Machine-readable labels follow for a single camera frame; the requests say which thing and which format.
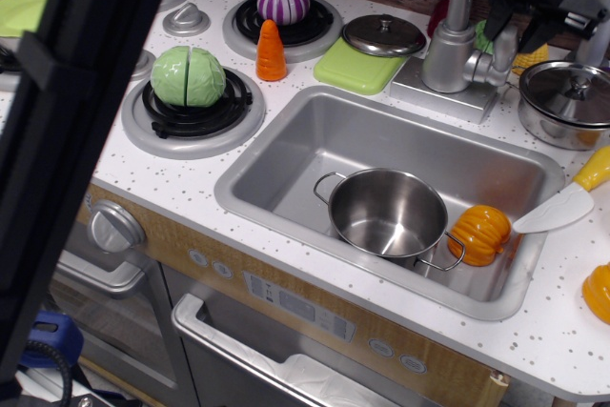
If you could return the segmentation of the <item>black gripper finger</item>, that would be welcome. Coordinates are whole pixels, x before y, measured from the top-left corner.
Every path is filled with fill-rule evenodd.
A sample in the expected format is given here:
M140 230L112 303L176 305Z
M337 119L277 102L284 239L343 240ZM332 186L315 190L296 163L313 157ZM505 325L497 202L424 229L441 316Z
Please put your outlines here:
M494 41L509 24L514 14L515 0L489 0L489 13L484 35Z
M518 43L518 53L532 53L563 31L563 15L535 15Z

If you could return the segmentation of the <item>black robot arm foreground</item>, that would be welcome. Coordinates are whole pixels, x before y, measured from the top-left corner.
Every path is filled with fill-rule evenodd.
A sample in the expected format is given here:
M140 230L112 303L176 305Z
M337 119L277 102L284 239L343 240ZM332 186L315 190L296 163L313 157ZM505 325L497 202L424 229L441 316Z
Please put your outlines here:
M160 0L49 0L19 47L25 69L1 135L1 381L15 381L31 324L103 151ZM609 397L609 329L578 305L525 298L520 329L549 337L527 366L499 348L506 325L458 333L457 317L337 259L291 253L277 265L558 397Z

